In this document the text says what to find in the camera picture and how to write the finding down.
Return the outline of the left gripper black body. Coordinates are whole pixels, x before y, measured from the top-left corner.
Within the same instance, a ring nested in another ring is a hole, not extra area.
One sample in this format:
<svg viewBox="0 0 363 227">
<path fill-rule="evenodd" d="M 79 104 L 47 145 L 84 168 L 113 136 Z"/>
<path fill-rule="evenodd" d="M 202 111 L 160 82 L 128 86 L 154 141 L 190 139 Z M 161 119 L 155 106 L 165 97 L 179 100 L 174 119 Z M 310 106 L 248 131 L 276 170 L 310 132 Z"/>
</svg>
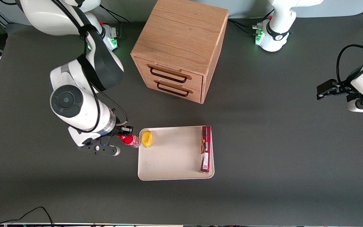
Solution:
<svg viewBox="0 0 363 227">
<path fill-rule="evenodd" d="M 360 92 L 357 89 L 355 89 L 350 83 L 352 80 L 354 80 L 359 75 L 359 73 L 361 72 L 361 69 L 362 68 L 357 68 L 354 71 L 352 71 L 351 73 L 349 73 L 349 75 L 347 76 L 347 78 L 345 80 L 341 80 L 339 68 L 336 69 L 337 82 L 340 85 L 340 89 L 351 97 L 362 97 Z"/>
</svg>

